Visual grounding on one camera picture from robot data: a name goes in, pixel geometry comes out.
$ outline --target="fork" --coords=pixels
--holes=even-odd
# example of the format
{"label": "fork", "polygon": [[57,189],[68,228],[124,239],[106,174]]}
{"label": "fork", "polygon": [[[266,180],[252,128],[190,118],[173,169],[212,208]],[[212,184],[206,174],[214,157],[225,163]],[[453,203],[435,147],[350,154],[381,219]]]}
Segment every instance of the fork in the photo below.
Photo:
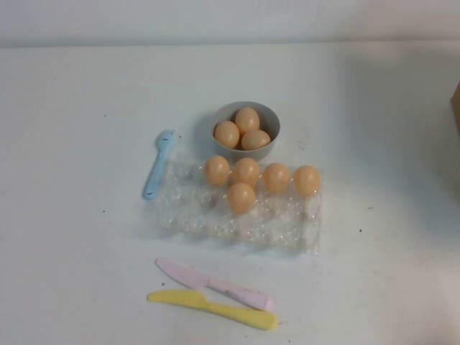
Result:
{"label": "fork", "polygon": [[174,145],[174,139],[173,129],[164,130],[157,139],[158,156],[142,194],[146,200],[154,199],[158,194],[163,179],[163,171],[165,170],[166,157],[170,148]]}

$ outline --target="toy knife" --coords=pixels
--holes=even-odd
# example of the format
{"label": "toy knife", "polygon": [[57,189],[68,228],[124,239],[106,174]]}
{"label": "toy knife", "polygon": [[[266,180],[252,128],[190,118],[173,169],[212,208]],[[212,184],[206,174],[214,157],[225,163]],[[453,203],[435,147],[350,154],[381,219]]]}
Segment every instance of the toy knife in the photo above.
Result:
{"label": "toy knife", "polygon": [[150,293],[147,299],[150,302],[176,304],[200,311],[207,311],[267,331],[275,329],[278,325],[276,316],[268,311],[211,303],[196,290],[162,290]]}
{"label": "toy knife", "polygon": [[175,264],[163,257],[157,258],[155,263],[166,275],[188,288],[198,289],[206,286],[256,309],[269,311],[273,308],[273,299],[261,291],[219,280],[191,268]]}

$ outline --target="yellow plastic knife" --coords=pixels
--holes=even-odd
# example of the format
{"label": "yellow plastic knife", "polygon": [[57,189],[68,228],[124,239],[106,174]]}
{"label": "yellow plastic knife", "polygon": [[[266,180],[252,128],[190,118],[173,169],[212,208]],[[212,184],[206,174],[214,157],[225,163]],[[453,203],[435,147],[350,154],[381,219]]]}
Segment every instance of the yellow plastic knife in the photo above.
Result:
{"label": "yellow plastic knife", "polygon": [[275,314],[267,311],[231,307],[230,305],[211,303],[196,290],[162,290],[147,296],[150,302],[182,305],[184,307],[208,311],[226,318],[245,323],[260,329],[271,330],[278,325]]}

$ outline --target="egg tray compartment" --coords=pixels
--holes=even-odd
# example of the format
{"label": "egg tray compartment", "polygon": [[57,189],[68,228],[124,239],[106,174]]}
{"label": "egg tray compartment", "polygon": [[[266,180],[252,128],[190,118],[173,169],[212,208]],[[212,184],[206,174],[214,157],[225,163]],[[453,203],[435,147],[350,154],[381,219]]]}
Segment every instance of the egg tray compartment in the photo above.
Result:
{"label": "egg tray compartment", "polygon": [[153,227],[267,248],[318,251],[321,191],[301,198],[291,178],[285,193],[271,195],[259,178],[254,208],[236,215],[226,200],[228,186],[210,186],[200,165],[169,161],[160,192],[148,205]]}

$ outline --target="plastic egg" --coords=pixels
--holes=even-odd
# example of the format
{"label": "plastic egg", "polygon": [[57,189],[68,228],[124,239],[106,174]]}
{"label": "plastic egg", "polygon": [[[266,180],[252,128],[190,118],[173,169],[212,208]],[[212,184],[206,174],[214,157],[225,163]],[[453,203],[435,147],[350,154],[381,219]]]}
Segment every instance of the plastic egg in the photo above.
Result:
{"label": "plastic egg", "polygon": [[282,193],[289,184],[290,172],[287,166],[281,163],[272,163],[262,174],[266,189],[271,194]]}
{"label": "plastic egg", "polygon": [[313,196],[321,188],[321,175],[309,165],[299,167],[294,172],[294,186],[301,196]]}
{"label": "plastic egg", "polygon": [[241,158],[231,171],[234,182],[244,182],[254,187],[259,180],[260,168],[252,158]]}
{"label": "plastic egg", "polygon": [[236,113],[235,124],[241,136],[257,131],[260,126],[259,114],[253,108],[242,108]]}
{"label": "plastic egg", "polygon": [[229,177],[230,164],[222,156],[209,158],[203,168],[204,176],[211,185],[223,185]]}
{"label": "plastic egg", "polygon": [[214,131],[214,137],[223,146],[233,149],[239,141],[238,127],[231,121],[221,122]]}
{"label": "plastic egg", "polygon": [[257,131],[247,132],[241,140],[243,150],[257,150],[270,143],[270,136],[258,129]]}
{"label": "plastic egg", "polygon": [[247,183],[239,182],[232,185],[227,192],[227,201],[234,213],[242,214],[249,211],[256,200],[256,194]]}

